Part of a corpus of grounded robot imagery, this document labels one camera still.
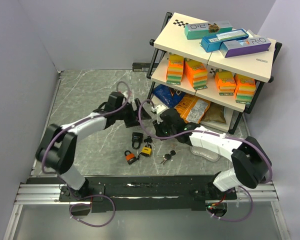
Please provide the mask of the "black padlock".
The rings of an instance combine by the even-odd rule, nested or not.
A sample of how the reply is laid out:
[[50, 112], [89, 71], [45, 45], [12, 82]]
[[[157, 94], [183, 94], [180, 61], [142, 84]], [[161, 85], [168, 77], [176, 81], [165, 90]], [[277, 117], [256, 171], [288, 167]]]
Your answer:
[[131, 138], [131, 146], [133, 149], [138, 150], [143, 142], [144, 135], [140, 132], [133, 132]]

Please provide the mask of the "black-headed key bunch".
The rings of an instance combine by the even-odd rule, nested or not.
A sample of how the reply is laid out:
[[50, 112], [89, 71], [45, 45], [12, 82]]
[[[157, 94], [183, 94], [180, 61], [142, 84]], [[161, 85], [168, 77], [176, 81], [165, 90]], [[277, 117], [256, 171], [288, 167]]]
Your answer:
[[152, 139], [152, 137], [149, 136], [149, 135], [143, 140], [143, 142], [145, 143], [145, 146], [146, 146], [147, 148], [153, 148], [153, 147], [155, 147], [155, 144], [154, 144], [154, 142], [153, 142], [153, 139]]

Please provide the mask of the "orange padlock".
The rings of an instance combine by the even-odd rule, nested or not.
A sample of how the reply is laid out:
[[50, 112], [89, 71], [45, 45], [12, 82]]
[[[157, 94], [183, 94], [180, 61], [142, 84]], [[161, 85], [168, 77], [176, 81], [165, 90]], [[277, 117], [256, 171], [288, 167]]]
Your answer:
[[137, 157], [130, 150], [126, 150], [124, 152], [124, 155], [125, 155], [125, 159], [129, 165], [133, 164], [134, 162], [136, 162], [138, 160]]

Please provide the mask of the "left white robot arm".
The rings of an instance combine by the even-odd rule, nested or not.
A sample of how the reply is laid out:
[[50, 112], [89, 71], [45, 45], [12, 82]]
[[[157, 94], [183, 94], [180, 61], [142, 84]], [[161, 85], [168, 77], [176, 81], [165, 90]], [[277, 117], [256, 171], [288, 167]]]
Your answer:
[[56, 172], [77, 201], [83, 201], [89, 195], [89, 180], [74, 166], [77, 143], [107, 129], [116, 121], [124, 121], [125, 127], [130, 128], [138, 126], [139, 120], [150, 120], [140, 100], [136, 98], [134, 102], [136, 109], [124, 94], [113, 91], [108, 100], [88, 116], [73, 123], [51, 124], [46, 128], [35, 158], [43, 168], [51, 168]]

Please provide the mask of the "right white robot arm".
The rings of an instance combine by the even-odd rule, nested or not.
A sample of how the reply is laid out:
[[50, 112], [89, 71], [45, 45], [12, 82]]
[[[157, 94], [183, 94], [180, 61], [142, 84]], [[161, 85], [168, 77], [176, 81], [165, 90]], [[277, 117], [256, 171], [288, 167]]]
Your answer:
[[232, 168], [217, 173], [208, 187], [208, 193], [213, 199], [220, 199], [234, 187], [254, 189], [259, 183], [270, 180], [272, 164], [255, 138], [230, 137], [198, 123], [185, 122], [176, 109], [162, 104], [152, 107], [151, 111], [156, 115], [153, 126], [158, 139], [175, 138], [182, 144], [206, 149], [232, 163]]

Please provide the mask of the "black key bunch on table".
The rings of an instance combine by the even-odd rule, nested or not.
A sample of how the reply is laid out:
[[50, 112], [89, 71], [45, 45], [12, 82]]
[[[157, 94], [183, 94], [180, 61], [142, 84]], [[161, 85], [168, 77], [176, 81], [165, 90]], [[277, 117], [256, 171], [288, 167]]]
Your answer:
[[168, 153], [162, 154], [162, 155], [157, 155], [158, 158], [162, 159], [161, 162], [159, 163], [160, 165], [164, 165], [168, 161], [172, 161], [173, 157], [180, 152], [181, 150], [171, 150]]

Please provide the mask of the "orange Kettle chips bag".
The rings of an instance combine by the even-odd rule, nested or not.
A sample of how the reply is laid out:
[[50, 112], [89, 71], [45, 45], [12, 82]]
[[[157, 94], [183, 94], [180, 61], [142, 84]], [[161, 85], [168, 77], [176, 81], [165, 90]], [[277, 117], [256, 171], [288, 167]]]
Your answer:
[[186, 123], [199, 124], [210, 105], [211, 102], [209, 100], [186, 93], [174, 108]]

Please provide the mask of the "blue chips bag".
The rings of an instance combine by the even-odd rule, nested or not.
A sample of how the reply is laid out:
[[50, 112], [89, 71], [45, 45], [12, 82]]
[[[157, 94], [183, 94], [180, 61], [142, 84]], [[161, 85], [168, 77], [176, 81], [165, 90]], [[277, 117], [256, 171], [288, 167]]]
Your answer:
[[174, 108], [186, 95], [185, 92], [160, 84], [152, 93], [167, 107]]

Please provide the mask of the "clear plastic pouch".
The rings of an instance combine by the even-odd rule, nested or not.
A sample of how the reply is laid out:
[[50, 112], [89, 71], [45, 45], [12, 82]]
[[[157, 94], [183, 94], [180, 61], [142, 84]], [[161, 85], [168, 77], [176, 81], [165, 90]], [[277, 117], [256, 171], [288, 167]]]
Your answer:
[[199, 157], [203, 157], [210, 162], [217, 162], [220, 159], [220, 155], [206, 148], [191, 146], [190, 151]]

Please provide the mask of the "black device behind shelf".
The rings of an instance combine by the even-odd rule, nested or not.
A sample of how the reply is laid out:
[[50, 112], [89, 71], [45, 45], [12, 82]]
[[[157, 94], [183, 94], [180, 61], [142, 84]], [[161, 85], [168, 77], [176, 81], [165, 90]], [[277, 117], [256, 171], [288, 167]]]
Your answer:
[[150, 63], [147, 62], [133, 62], [132, 71], [133, 72], [148, 72]]

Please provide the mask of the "sponge pack far left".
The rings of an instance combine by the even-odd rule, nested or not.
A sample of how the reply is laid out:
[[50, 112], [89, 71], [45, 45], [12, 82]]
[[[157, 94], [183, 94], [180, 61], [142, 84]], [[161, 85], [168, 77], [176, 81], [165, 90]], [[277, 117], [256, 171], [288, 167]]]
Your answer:
[[170, 53], [166, 72], [166, 82], [171, 85], [180, 85], [184, 73], [184, 57]]

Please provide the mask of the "orange sponge pack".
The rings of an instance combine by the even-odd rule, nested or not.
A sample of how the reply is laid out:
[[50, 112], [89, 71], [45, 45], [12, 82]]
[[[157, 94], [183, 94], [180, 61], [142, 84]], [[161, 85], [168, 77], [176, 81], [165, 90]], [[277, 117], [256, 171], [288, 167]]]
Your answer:
[[203, 63], [185, 58], [183, 73], [194, 90], [207, 88], [208, 71]]
[[234, 95], [237, 85], [232, 72], [218, 69], [214, 74], [214, 81], [220, 96]]

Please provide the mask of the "three-tier shelf rack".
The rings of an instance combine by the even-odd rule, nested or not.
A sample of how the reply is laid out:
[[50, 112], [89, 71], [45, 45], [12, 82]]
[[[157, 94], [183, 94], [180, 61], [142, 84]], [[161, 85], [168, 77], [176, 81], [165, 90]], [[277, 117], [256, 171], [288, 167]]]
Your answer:
[[[150, 45], [154, 47], [154, 53], [146, 77], [152, 81], [152, 89], [155, 84], [167, 84], [166, 73], [169, 53], [203, 63], [208, 71], [206, 89], [195, 90], [186, 77], [183, 77], [179, 85], [172, 85], [171, 87], [224, 106], [226, 124], [211, 123], [209, 126], [234, 134], [243, 115], [252, 112], [264, 84], [274, 80], [272, 67], [282, 48], [282, 43], [272, 39], [267, 51], [225, 58], [220, 51], [205, 52], [198, 39], [186, 39], [185, 25], [199, 22], [201, 20], [198, 18], [177, 12], [165, 14], [159, 36], [150, 40]], [[217, 69], [227, 70], [233, 74], [244, 75], [256, 80], [257, 89], [251, 104], [238, 103], [233, 96], [219, 95], [214, 80], [214, 73]]]

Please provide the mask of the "sponge pack far right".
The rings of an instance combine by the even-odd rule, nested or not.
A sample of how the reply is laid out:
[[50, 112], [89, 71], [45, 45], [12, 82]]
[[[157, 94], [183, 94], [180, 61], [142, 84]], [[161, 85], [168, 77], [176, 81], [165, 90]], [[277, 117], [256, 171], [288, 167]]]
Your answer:
[[236, 84], [235, 101], [240, 104], [250, 104], [256, 92], [256, 81], [241, 74], [235, 74], [234, 81]]

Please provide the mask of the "blue box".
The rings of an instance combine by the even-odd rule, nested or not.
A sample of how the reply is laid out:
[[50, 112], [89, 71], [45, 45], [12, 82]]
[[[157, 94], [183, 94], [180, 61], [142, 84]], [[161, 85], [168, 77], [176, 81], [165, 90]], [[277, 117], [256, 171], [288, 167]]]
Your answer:
[[243, 28], [241, 28], [228, 32], [204, 36], [200, 42], [200, 45], [207, 53], [210, 53], [219, 50], [223, 42], [244, 40], [248, 37], [249, 34]]

